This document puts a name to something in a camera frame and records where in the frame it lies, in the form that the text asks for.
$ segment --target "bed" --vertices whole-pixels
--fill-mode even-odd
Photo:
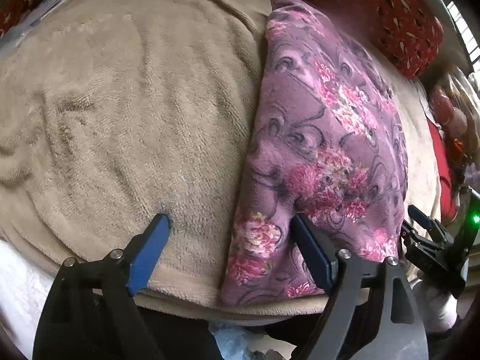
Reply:
[[[6,57],[1,88],[15,101],[0,105],[0,279],[10,283],[0,306],[28,357],[59,264],[101,259],[156,212],[173,231],[139,305],[254,325],[323,310],[324,295],[218,302],[270,12],[269,0],[71,0]],[[362,44],[402,123],[404,205],[440,218],[424,87]],[[441,58],[464,56],[451,46]]]

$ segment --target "floral pillowcase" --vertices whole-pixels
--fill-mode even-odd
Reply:
[[[289,235],[304,212],[363,258],[397,256],[407,189],[392,93],[352,38],[300,0],[271,0],[268,56],[221,300],[320,294]]]

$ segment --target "silver screw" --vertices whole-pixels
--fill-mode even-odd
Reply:
[[[346,260],[352,257],[352,253],[348,249],[340,249],[338,255]]]
[[[123,250],[122,249],[114,249],[110,252],[110,257],[114,260],[118,260],[123,256]]]
[[[397,266],[398,265],[398,258],[394,256],[388,256],[387,257],[387,263],[389,263],[391,266]]]
[[[74,257],[69,257],[68,259],[65,259],[65,261],[63,262],[63,265],[64,265],[64,266],[71,267],[71,266],[74,265],[76,262],[77,262],[77,260],[76,260]]]

